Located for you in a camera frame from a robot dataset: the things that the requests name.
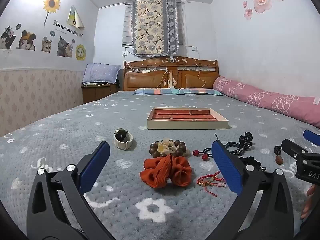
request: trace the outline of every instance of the white watch strap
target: white watch strap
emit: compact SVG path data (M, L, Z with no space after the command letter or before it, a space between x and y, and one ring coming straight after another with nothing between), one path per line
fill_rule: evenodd
M116 139L116 135L114 135L114 139L113 142L115 143L115 146L118 147L121 150L127 150L131 147L132 145L132 141L133 141L133 137L131 135L131 133L127 132L128 136L129 136L129 141L127 142L120 142Z

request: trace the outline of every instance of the paper note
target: paper note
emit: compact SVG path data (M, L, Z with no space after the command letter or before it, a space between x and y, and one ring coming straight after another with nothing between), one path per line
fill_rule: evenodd
M313 100L313 105L319 105L320 97L315 97L315 100Z

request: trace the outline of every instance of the pink quilt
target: pink quilt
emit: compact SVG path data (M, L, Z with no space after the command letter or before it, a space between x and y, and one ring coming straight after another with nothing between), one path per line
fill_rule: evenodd
M251 85L219 77L213 88L228 97L266 108L320 128L319 98L268 92Z

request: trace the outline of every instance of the blue gripper pad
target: blue gripper pad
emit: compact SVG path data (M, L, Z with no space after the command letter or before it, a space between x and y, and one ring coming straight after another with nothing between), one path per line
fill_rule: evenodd
M309 142L312 142L313 144L320 146L320 135L317 135L316 133L311 132L309 130L305 130L303 132L303 137Z
M79 175L80 186L78 190L82 194L89 192L92 189L100 172L110 157L110 145L107 142L102 141L92 154L86 156L91 158Z
M243 189L243 172L237 169L236 164L241 167L241 160L230 154L219 140L212 143L211 153L230 190L240 195Z

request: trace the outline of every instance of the cat sticker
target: cat sticker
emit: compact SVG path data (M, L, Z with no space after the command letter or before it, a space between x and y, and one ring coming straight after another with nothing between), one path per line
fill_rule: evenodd
M60 40L58 42L58 51L57 51L57 56L60 57L66 57L66 48L68 46L68 42L66 42L66 40L64 40L61 36L60 36Z
M36 35L34 33L27 33L27 31L24 30L21 34L19 47L17 47L17 49L36 50L36 47L33 45L35 39Z
M42 51L49 52L51 50L51 41L48 41L47 36L42 38Z
M14 32L10 26L4 29L4 33L0 37L0 49L10 49L15 38L16 36L14 36Z
M66 57L72 57L72 50L73 50L73 45L71 43L68 43L66 47Z
M76 58L77 60L84 60L86 57L85 48L82 44L79 44L76 48Z

